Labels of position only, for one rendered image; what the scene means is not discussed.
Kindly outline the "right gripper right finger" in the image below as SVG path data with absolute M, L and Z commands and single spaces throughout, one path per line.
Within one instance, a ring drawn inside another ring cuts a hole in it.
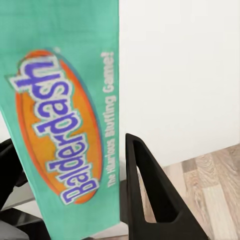
M 125 134 L 129 240 L 210 240 L 145 142 Z M 142 176 L 156 223 L 145 220 Z

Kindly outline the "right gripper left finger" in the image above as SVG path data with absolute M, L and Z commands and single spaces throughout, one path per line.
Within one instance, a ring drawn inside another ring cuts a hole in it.
M 23 171 L 12 139 L 0 143 L 0 211 Z

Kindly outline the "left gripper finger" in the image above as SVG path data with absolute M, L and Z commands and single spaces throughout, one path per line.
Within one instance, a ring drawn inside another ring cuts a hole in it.
M 23 186 L 27 182 L 28 182 L 28 178 L 27 178 L 25 172 L 23 172 L 23 173 L 21 173 L 21 175 L 20 175 L 17 183 L 15 184 L 15 186 L 16 187 L 21 187 L 21 186 Z

